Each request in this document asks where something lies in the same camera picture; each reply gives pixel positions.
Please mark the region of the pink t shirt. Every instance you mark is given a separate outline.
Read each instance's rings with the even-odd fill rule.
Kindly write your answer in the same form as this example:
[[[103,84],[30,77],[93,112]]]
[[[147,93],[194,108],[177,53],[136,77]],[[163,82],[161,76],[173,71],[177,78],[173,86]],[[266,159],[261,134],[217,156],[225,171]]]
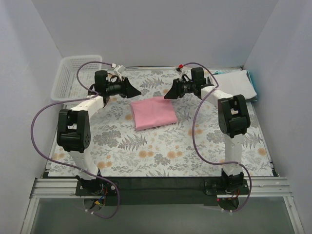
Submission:
[[[164,97],[133,101],[131,110],[137,131],[177,123],[172,102]]]

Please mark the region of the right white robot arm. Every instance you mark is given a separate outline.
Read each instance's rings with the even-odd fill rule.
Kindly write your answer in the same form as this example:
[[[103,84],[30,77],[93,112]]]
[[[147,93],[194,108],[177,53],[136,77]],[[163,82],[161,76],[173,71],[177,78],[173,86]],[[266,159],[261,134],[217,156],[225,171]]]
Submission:
[[[171,89],[165,95],[166,99],[179,99],[185,94],[194,94],[203,104],[208,101],[217,108],[218,125],[224,135],[225,156],[220,163],[221,179],[219,187],[223,192],[231,194],[237,191],[244,182],[245,167],[242,165],[242,143],[251,121],[247,104],[243,95],[230,95],[219,89],[216,78],[211,75],[206,78],[206,68],[191,69],[187,76],[183,65],[175,68],[179,78],[174,79]]]

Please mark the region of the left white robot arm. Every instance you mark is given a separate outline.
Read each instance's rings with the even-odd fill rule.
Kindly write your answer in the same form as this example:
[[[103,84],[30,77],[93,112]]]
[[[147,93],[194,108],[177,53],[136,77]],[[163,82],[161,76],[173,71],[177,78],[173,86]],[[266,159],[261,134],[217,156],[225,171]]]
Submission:
[[[80,170],[76,178],[82,188],[93,195],[103,191],[104,182],[84,173],[87,171],[100,176],[99,169],[88,152],[92,139],[90,118],[105,107],[111,96],[133,98],[141,95],[141,91],[131,85],[127,77],[114,74],[112,78],[116,78],[116,81],[108,79],[107,71],[96,71],[95,83],[91,86],[94,90],[89,94],[98,93],[98,96],[83,101],[71,109],[62,109],[58,115],[57,144],[69,153]]]

